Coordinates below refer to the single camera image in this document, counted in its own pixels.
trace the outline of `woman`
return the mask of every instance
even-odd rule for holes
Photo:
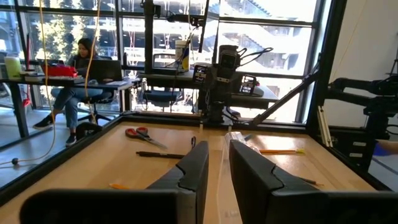
[[[87,72],[87,59],[90,58],[92,41],[88,38],[82,38],[79,40],[79,51],[78,54],[73,56],[69,61],[69,66],[74,66],[79,75],[83,75],[85,77]],[[100,57],[96,54],[95,50],[93,51],[93,59],[100,59]],[[102,90],[97,89],[88,89],[88,96],[95,96],[102,93]],[[51,91],[51,95],[56,97],[55,103],[53,106],[53,114],[56,117],[57,114],[62,113],[63,108],[65,107],[65,117],[67,119],[67,127],[70,130],[70,136],[67,139],[67,146],[71,146],[76,142],[76,127],[77,127],[77,112],[78,112],[78,103],[86,98],[86,92],[84,88],[69,88],[65,87],[62,89],[56,88]],[[52,116],[49,114],[39,123],[33,125],[34,129],[45,129],[53,124]]]

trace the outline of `scissors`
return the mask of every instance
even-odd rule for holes
[[[149,135],[148,135],[148,129],[145,127],[139,127],[139,128],[127,128],[126,131],[124,132],[127,137],[132,138],[132,139],[141,139],[143,141],[147,141],[151,144],[154,144],[157,147],[160,147],[162,149],[167,149],[167,146],[163,145],[162,143],[153,140]]]

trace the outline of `glass wall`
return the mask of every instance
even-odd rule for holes
[[[259,83],[267,86],[279,98],[287,94],[300,83],[302,76],[308,72],[308,62],[313,53],[312,39],[317,23],[315,9],[321,0],[217,0],[210,1],[210,11],[220,11],[218,28],[218,46],[237,45],[239,49],[247,48],[247,54],[258,52],[266,47],[274,50],[253,62],[238,68],[239,72],[250,72],[257,76]],[[135,76],[142,70],[144,57],[145,21],[141,0],[102,0],[97,17],[97,1],[86,0],[42,0],[44,9],[45,51],[51,59],[63,60],[65,63],[77,52],[77,41],[82,37],[96,40],[99,55],[121,59],[127,54],[127,76]],[[21,24],[18,24],[14,10],[14,0],[0,1],[0,52],[12,52],[23,57],[19,42],[18,29],[31,36],[31,57],[43,58],[42,29],[39,16],[39,0],[18,0],[18,13]],[[164,19],[170,14],[194,15],[203,18],[206,0],[154,0],[161,6],[162,18],[154,21],[154,66],[166,67],[174,62],[175,41],[186,39],[193,32],[191,65],[195,62],[210,62],[213,56],[212,46],[216,35],[206,36],[202,54],[198,53],[201,28],[192,31],[186,23],[168,22]],[[207,29],[217,29],[208,24]],[[252,60],[245,58],[242,63]],[[46,108],[49,104],[43,87],[39,87],[35,96],[37,107]],[[181,90],[180,105],[173,106],[173,111],[187,111],[196,101],[193,90]],[[277,121],[299,121],[296,118],[303,104],[303,97],[292,99],[285,112],[280,109],[272,119]],[[101,105],[104,110],[118,111],[118,102]],[[168,110],[167,108],[149,105],[150,110]],[[234,108],[241,116],[250,118],[261,110]]]

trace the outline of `office chair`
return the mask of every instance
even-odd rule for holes
[[[162,67],[162,62],[156,62],[156,56],[169,56],[174,58],[174,54],[154,54],[153,56],[153,67]],[[185,94],[184,90],[178,89],[178,91],[174,91],[173,94],[170,91],[170,88],[164,88],[164,91],[161,90],[152,90],[150,86],[150,90],[144,90],[143,93],[140,94],[140,100],[146,100],[146,102],[151,102],[154,106],[161,107],[164,112],[164,108],[170,106],[170,102],[177,103],[179,101],[184,100]]]
[[[108,57],[108,56],[100,56],[100,57],[102,59],[105,59],[105,60],[112,60],[112,58]],[[104,115],[102,115],[102,114],[99,114],[96,105],[98,103],[99,104],[112,103],[113,100],[116,97],[117,97],[117,95],[115,94],[115,91],[106,91],[106,90],[104,90],[101,94],[96,95],[96,96],[92,96],[92,97],[87,97],[87,98],[81,100],[81,102],[85,103],[85,104],[92,104],[94,106],[93,114],[94,114],[94,117],[95,117],[95,123],[98,124],[98,120],[99,119],[103,119],[103,120],[106,120],[106,121],[111,121],[111,119],[106,117],[106,116],[104,116]],[[91,114],[89,114],[87,116],[84,116],[82,118],[79,118],[78,121],[84,121],[86,119],[88,119],[89,122],[93,122],[93,117],[92,117]]]

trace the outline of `wooden table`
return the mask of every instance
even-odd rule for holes
[[[111,183],[122,184],[132,189],[146,188],[164,175],[178,160],[137,156],[136,151],[162,152],[147,142],[125,137],[126,128],[138,126],[148,127],[151,137],[168,146],[170,153],[186,154],[191,148],[192,136],[196,136],[197,141],[208,141],[210,158],[205,223],[241,223],[231,184],[229,161],[227,157],[223,157],[227,149],[224,139],[226,131],[200,131],[195,127],[139,123],[119,124],[2,206],[0,223],[18,223],[19,209],[25,199],[45,189],[106,189]],[[309,136],[251,133],[255,134],[255,137],[249,144],[261,149],[304,148],[304,156],[267,157],[293,175],[316,180],[324,184],[324,189],[328,190],[373,189]]]

